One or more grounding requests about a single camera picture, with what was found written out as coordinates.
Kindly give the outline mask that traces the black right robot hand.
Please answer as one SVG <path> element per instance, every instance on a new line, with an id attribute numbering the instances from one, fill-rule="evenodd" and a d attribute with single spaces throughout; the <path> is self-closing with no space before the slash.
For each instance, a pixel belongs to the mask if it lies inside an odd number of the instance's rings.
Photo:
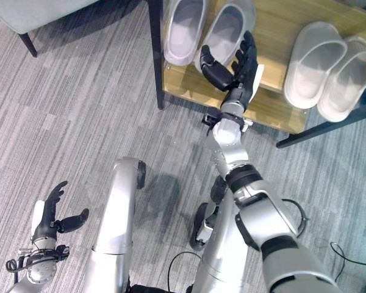
<path id="1" fill-rule="evenodd" d="M 264 66 L 257 62 L 256 43 L 250 31 L 244 33 L 235 56 L 237 60 L 232 63 L 233 72 L 230 72 L 211 55 L 209 46 L 204 45 L 199 58 L 200 69 L 213 86 L 227 93 L 223 103 L 237 103 L 246 110 L 264 71 Z"/>

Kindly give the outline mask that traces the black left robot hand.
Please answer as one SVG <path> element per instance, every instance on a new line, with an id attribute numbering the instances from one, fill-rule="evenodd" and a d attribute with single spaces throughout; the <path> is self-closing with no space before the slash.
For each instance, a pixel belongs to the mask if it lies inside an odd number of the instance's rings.
<path id="1" fill-rule="evenodd" d="M 68 181 L 62 181 L 51 191 L 47 199 L 43 202 L 41 217 L 32 228 L 32 242 L 42 237 L 57 240 L 57 233 L 69 233 L 82 227 L 88 219 L 89 209 L 85 208 L 79 215 L 56 220 L 56 204 L 64 194 L 62 190 Z"/>

